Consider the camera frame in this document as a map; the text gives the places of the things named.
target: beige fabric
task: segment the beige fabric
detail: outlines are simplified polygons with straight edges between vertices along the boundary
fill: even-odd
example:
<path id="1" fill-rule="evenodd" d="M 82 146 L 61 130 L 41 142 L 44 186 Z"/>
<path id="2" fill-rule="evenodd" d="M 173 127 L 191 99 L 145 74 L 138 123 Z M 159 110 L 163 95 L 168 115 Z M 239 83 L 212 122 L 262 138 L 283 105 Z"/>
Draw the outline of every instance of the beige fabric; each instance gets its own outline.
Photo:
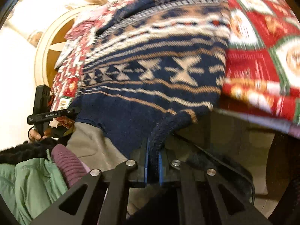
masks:
<path id="1" fill-rule="evenodd" d="M 127 160 L 110 139 L 104 137 L 101 129 L 89 124 L 75 123 L 75 131 L 67 148 L 89 168 L 97 168 L 103 172 Z M 158 191 L 159 187 L 156 185 L 148 185 L 145 189 L 131 188 L 127 212 L 132 215 L 141 209 Z"/>

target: silver bolt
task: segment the silver bolt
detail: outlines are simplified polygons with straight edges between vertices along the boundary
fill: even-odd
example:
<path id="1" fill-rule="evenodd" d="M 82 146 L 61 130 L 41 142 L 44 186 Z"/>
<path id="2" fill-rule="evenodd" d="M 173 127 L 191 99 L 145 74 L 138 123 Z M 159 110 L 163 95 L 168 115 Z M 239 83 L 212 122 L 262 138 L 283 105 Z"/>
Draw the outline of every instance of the silver bolt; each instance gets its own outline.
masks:
<path id="1" fill-rule="evenodd" d="M 173 161 L 171 162 L 171 164 L 172 164 L 174 167 L 178 167 L 178 166 L 180 166 L 181 162 L 180 162 L 179 160 L 173 160 Z"/>
<path id="2" fill-rule="evenodd" d="M 93 177 L 96 177 L 100 174 L 100 171 L 98 169 L 93 169 L 90 174 L 93 176 Z"/>
<path id="3" fill-rule="evenodd" d="M 126 162 L 126 165 L 129 166 L 129 167 L 134 166 L 134 165 L 135 165 L 135 160 L 128 160 L 128 161 Z"/>
<path id="4" fill-rule="evenodd" d="M 216 170 L 215 169 L 208 169 L 207 170 L 207 174 L 209 175 L 209 176 L 215 176 L 216 175 Z"/>

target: hand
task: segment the hand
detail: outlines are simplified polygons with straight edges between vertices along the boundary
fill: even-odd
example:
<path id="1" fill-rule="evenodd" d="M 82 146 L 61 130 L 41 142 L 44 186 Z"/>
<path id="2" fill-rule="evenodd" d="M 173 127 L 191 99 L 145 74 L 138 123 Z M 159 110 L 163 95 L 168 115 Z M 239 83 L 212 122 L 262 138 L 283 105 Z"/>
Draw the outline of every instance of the hand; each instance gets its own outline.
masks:
<path id="1" fill-rule="evenodd" d="M 44 140 L 46 138 L 51 137 L 51 129 L 50 128 L 46 129 L 44 132 L 44 136 L 42 138 L 41 135 L 38 133 L 38 131 L 36 131 L 35 129 L 31 129 L 28 137 L 29 137 L 29 141 L 28 141 L 29 143 L 34 142 L 36 140 Z"/>

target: black cable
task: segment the black cable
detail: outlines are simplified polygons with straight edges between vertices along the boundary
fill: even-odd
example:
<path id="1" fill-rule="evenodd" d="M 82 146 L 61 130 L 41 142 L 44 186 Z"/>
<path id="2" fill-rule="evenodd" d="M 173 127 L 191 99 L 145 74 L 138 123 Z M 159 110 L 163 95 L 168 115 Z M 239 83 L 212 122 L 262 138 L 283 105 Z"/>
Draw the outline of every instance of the black cable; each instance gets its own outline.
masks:
<path id="1" fill-rule="evenodd" d="M 209 157 L 211 157 L 212 159 L 214 159 L 216 162 L 220 163 L 221 165 L 223 165 L 224 167 L 230 169 L 231 171 L 235 172 L 236 174 L 240 175 L 241 177 L 243 177 L 244 179 L 246 179 L 250 184 L 251 184 L 251 187 L 252 187 L 252 199 L 251 199 L 251 204 L 254 205 L 254 200 L 255 200 L 255 187 L 254 187 L 254 184 L 252 182 L 251 179 L 249 179 L 246 175 L 242 174 L 241 172 L 239 172 L 238 170 L 236 170 L 235 168 L 229 166 L 228 164 L 222 162 L 221 160 L 219 160 L 218 158 L 214 157 L 212 154 L 210 154 L 209 152 L 207 152 L 205 149 L 197 146 L 194 142 L 180 136 L 179 134 L 176 134 L 176 133 L 173 133 L 173 136 L 175 136 L 176 138 L 180 139 L 180 140 L 183 140 L 189 144 L 192 144 L 194 146 L 196 146 L 198 149 L 200 149 L 202 152 L 204 152 L 206 155 L 208 155 Z"/>
<path id="2" fill-rule="evenodd" d="M 27 133 L 27 136 L 28 136 L 28 140 L 30 140 L 30 137 L 29 137 L 29 132 L 34 128 L 34 126 L 32 126 L 29 130 L 28 130 L 28 133 Z"/>

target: mint green garment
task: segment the mint green garment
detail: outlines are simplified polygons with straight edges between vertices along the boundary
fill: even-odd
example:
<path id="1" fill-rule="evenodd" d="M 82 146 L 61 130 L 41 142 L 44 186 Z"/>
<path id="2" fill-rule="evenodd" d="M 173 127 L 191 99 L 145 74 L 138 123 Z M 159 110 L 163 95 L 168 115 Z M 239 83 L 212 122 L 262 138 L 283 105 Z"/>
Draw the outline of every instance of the mint green garment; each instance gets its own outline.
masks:
<path id="1" fill-rule="evenodd" d="M 68 190 L 48 150 L 47 154 L 49 160 L 0 164 L 0 194 L 21 225 L 29 225 Z"/>

